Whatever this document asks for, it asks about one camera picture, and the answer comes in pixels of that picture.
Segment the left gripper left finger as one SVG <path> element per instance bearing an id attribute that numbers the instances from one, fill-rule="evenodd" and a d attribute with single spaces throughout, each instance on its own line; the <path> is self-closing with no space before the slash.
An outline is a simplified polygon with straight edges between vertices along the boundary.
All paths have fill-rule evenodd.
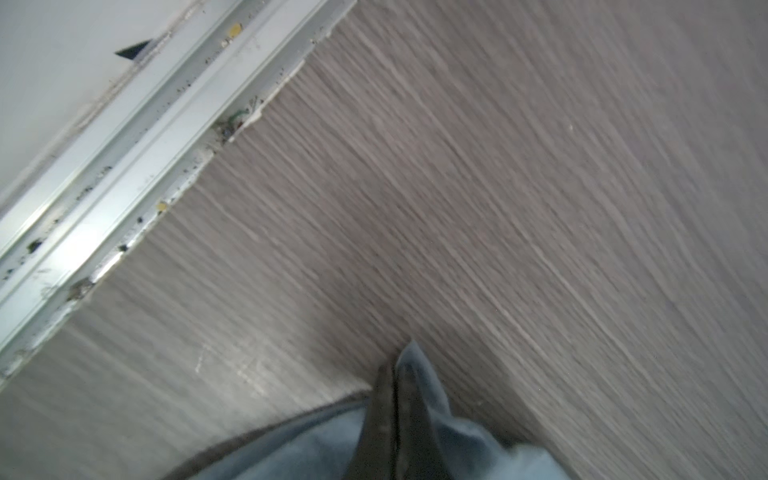
<path id="1" fill-rule="evenodd" d="M 361 433 L 344 479 L 394 478 L 397 446 L 395 394 L 394 366 L 387 363 L 378 370 Z"/>

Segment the grey t shirt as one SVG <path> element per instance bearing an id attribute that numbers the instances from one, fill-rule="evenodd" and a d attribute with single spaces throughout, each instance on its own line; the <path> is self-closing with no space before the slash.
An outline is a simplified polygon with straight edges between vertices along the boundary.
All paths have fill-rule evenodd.
<path id="1" fill-rule="evenodd" d="M 453 414 L 432 363 L 415 341 L 392 361 L 395 387 L 402 367 L 412 367 L 450 473 L 449 479 L 566 479 L 564 467 L 544 447 L 500 443 L 484 426 Z M 215 450 L 215 460 L 194 479 L 344 479 L 363 426 L 370 394 L 339 401 Z"/>

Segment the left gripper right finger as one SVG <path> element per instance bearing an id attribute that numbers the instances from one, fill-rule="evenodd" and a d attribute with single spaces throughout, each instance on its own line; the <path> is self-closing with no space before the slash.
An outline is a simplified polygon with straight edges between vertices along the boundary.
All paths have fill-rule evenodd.
<path id="1" fill-rule="evenodd" d="M 412 367 L 397 373 L 396 479 L 449 479 L 428 407 Z"/>

